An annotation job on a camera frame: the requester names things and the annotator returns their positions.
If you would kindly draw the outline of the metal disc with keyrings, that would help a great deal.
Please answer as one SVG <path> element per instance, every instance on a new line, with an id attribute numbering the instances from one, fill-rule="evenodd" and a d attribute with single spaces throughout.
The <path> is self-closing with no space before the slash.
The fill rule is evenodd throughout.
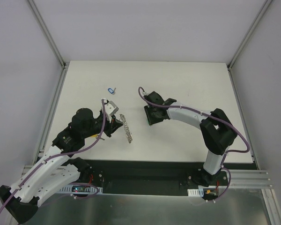
<path id="1" fill-rule="evenodd" d="M 126 138 L 128 140 L 128 143 L 131 144 L 132 141 L 133 141 L 132 133 L 130 132 L 128 123 L 127 123 L 126 118 L 123 114 L 120 114 L 120 120 L 123 123 L 124 131 L 125 131 L 125 135 L 126 135 Z"/>

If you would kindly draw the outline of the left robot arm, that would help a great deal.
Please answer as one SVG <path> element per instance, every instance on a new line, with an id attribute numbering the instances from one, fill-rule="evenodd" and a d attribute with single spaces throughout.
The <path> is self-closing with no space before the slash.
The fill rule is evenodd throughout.
<path id="1" fill-rule="evenodd" d="M 106 134 L 111 136 L 123 126 L 115 114 L 117 106 L 110 102 L 101 107 L 94 118 L 88 108 L 79 109 L 68 126 L 52 141 L 51 147 L 33 167 L 10 186 L 0 187 L 0 201 L 19 223 L 28 222 L 42 204 L 63 186 L 89 179 L 89 165 L 74 154 L 84 152 L 86 138 Z"/>

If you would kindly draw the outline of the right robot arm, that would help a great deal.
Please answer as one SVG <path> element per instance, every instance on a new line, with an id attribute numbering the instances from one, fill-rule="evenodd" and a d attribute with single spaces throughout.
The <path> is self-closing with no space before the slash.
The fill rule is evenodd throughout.
<path id="1" fill-rule="evenodd" d="M 237 132 L 223 110 L 216 108 L 213 111 L 200 112 L 168 98 L 164 100 L 153 91 L 142 96 L 147 102 L 144 107 L 149 125 L 164 120 L 177 120 L 199 129 L 205 146 L 208 149 L 203 168 L 192 175 L 192 181 L 204 187 L 214 184 L 218 180 L 224 153 L 237 138 Z"/>

